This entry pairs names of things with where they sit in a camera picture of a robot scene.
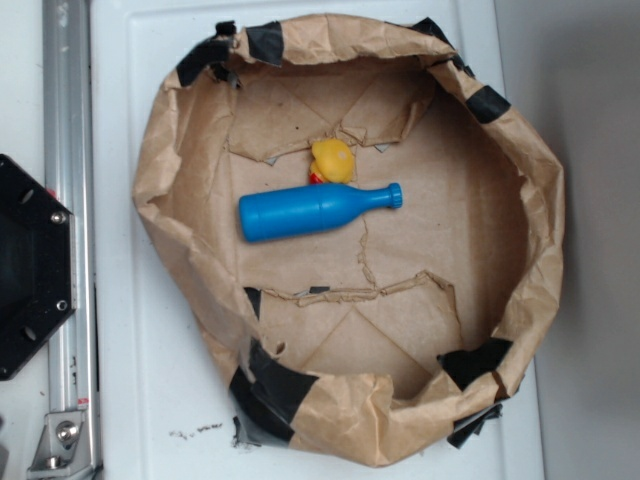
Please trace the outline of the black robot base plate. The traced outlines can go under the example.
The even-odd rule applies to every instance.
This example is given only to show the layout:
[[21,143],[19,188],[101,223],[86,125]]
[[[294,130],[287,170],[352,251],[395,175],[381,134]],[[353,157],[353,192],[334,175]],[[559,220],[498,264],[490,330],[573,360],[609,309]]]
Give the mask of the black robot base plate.
[[1,156],[1,379],[8,381],[75,311],[73,214]]

